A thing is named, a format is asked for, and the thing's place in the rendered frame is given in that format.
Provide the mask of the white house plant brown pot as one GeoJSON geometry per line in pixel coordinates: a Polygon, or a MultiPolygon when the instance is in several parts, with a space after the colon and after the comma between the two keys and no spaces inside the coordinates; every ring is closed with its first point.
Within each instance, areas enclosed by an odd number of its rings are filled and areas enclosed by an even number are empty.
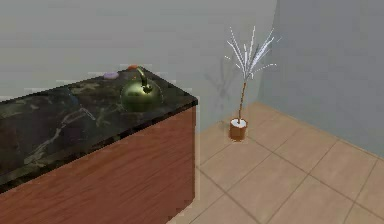
{"type": "Polygon", "coordinates": [[[247,82],[249,79],[253,79],[257,72],[276,66],[276,63],[269,63],[263,66],[259,66],[259,64],[270,52],[272,44],[278,43],[281,38],[275,39],[274,28],[271,28],[264,42],[261,45],[255,44],[256,27],[253,27],[250,43],[244,43],[240,46],[232,28],[229,28],[229,32],[230,39],[227,41],[227,44],[231,47],[234,56],[236,57],[234,65],[240,70],[242,75],[242,90],[237,116],[229,121],[228,135],[232,141],[241,142],[245,139],[248,128],[248,121],[243,116],[247,82]]]}

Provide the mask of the brown cupboard with dark worktop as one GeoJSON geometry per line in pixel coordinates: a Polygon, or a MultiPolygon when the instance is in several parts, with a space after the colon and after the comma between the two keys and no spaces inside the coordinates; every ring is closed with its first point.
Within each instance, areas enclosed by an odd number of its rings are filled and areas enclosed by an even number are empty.
{"type": "Polygon", "coordinates": [[[198,100],[142,74],[162,97],[140,113],[120,101],[133,69],[0,101],[0,224],[167,224],[191,204],[198,100]]]}

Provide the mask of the green metal kettle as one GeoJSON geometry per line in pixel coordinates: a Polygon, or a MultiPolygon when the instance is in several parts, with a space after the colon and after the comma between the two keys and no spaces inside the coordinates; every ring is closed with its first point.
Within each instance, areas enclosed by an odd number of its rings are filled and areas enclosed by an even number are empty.
{"type": "Polygon", "coordinates": [[[139,66],[134,76],[122,88],[120,101],[122,107],[130,112],[146,112],[159,107],[163,103],[161,88],[144,74],[144,68],[139,66]]]}

